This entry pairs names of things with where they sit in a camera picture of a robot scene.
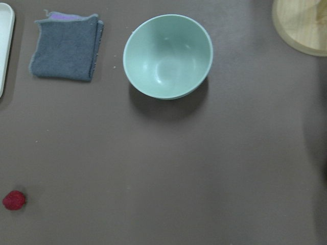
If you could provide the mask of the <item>red strawberry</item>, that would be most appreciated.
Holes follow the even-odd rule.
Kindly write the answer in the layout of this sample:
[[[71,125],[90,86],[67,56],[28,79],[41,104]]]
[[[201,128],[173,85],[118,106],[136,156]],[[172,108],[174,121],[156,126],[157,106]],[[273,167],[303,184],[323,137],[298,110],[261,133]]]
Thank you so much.
[[[25,203],[25,195],[18,190],[9,192],[2,200],[3,206],[10,211],[20,210]]]

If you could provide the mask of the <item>mint green bowl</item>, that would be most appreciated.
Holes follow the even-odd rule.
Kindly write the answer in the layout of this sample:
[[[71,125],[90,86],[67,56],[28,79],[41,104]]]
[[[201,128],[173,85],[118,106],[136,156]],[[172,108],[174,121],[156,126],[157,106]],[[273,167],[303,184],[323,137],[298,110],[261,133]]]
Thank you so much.
[[[214,48],[207,30],[183,15],[153,17],[138,26],[123,51],[123,68],[139,92],[174,100],[196,90],[213,63]]]

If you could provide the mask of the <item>grey folded cloth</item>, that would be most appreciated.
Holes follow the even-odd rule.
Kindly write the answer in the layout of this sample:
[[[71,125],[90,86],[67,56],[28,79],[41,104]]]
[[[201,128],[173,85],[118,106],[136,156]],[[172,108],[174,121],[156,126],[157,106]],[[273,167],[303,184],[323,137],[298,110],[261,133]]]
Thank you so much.
[[[40,78],[91,81],[104,28],[99,16],[53,11],[35,23],[39,36],[30,73]]]

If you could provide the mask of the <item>wooden cup stand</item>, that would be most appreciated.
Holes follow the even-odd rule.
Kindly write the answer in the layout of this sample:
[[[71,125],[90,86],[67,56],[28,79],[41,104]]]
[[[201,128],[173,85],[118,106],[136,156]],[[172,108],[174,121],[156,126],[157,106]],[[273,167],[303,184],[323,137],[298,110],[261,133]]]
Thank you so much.
[[[289,46],[308,55],[326,57],[326,1],[274,1],[272,20]]]

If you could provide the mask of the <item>cream rabbit tray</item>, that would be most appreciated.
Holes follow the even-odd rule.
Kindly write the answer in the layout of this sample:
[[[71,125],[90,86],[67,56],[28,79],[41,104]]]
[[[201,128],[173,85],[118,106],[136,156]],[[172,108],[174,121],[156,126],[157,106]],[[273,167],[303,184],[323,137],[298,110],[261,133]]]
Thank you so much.
[[[14,23],[14,10],[10,5],[1,3],[1,96],[5,86]]]

